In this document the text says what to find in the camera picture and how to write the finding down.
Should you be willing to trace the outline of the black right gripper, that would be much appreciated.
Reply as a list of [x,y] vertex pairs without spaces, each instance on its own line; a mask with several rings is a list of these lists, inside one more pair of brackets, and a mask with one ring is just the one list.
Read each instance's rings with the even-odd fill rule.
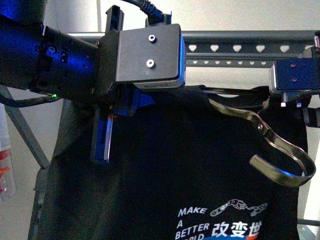
[[[304,50],[296,58],[314,58],[317,60],[320,67],[320,39],[316,35],[314,37],[315,46]],[[301,100],[305,97],[311,97],[313,95],[320,95],[320,89],[318,90],[306,90],[306,91],[285,91],[281,93],[281,101],[283,104],[295,102],[299,108],[301,106]]]

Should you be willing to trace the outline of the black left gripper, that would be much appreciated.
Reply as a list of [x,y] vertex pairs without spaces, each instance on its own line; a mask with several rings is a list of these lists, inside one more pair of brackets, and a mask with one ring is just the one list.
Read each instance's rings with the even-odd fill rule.
[[151,96],[144,94],[131,83],[116,83],[120,31],[124,13],[119,6],[106,11],[105,35],[98,40],[99,70],[92,93],[98,103],[94,107],[94,125],[90,158],[98,164],[110,161],[114,119],[133,116],[138,108],[154,104]]

